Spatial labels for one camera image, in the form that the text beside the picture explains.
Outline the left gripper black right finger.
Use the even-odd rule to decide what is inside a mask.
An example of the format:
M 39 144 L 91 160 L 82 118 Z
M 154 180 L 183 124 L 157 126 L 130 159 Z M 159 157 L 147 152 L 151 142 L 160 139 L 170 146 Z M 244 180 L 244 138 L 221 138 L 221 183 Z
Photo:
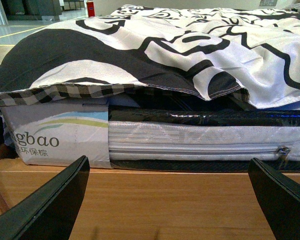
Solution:
M 258 204 L 277 240 L 300 240 L 300 184 L 252 158 L 248 175 Z

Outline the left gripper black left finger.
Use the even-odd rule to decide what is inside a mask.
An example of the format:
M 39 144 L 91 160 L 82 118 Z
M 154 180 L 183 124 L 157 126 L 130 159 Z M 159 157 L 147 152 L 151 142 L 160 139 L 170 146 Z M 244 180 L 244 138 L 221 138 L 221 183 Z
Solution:
M 67 240 L 90 173 L 81 156 L 20 203 L 0 215 L 0 240 Z

